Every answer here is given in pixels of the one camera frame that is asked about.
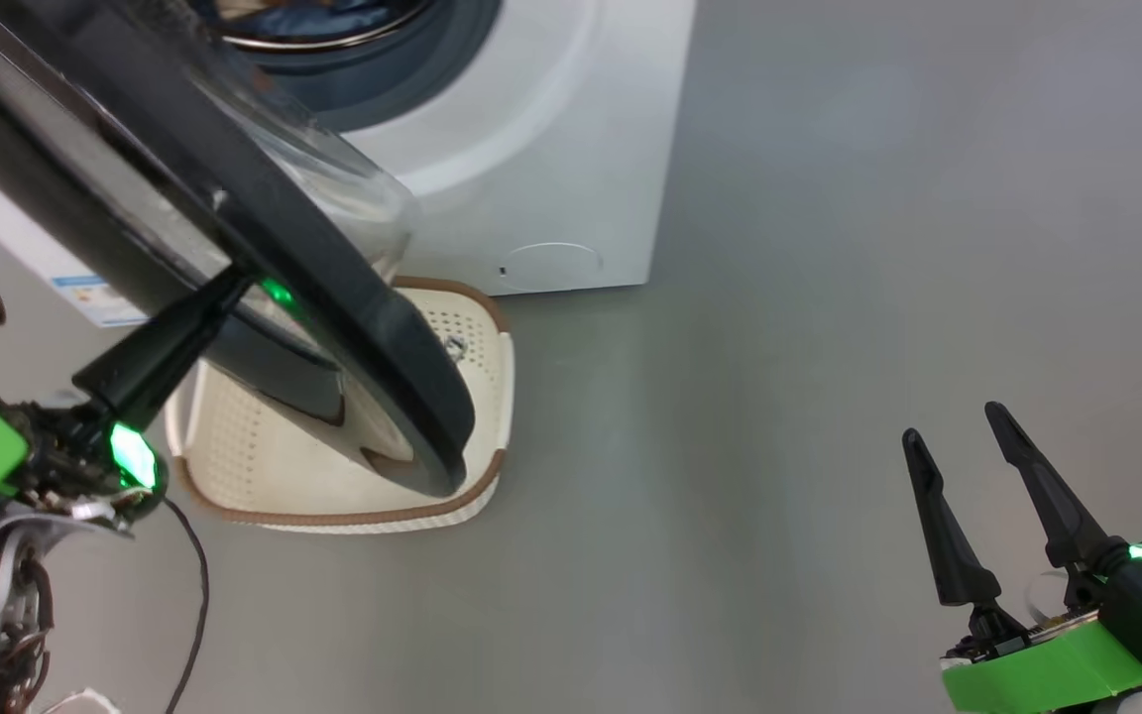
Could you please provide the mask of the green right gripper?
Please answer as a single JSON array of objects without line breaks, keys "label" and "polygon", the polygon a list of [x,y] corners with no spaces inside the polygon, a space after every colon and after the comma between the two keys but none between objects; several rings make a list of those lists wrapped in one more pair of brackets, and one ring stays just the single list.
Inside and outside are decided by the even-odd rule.
[{"label": "green right gripper", "polygon": [[[1007,406],[988,402],[984,415],[1034,503],[1049,564],[1087,565],[1100,596],[1014,653],[946,661],[949,700],[960,713],[1142,713],[1142,541],[1097,524]],[[1023,625],[997,604],[1002,584],[971,548],[919,430],[904,430],[902,448],[940,604],[971,607],[972,641],[1023,639]]]}]

